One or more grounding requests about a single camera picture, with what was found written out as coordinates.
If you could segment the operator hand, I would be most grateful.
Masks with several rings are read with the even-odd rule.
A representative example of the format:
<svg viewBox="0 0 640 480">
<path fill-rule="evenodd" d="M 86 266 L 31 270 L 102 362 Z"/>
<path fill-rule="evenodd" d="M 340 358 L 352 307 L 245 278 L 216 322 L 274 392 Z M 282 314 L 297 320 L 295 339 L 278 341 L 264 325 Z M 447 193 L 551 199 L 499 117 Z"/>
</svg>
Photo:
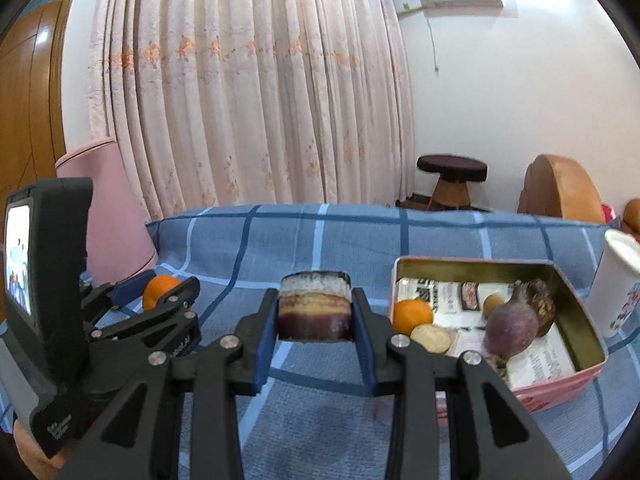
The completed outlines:
<svg viewBox="0 0 640 480">
<path fill-rule="evenodd" d="M 38 480 L 54 480 L 58 478 L 58 474 L 64 467 L 66 460 L 70 458 L 79 445 L 77 441 L 70 441 L 58 454 L 48 457 L 18 420 L 13 425 L 13 437 L 18 455 Z"/>
</svg>

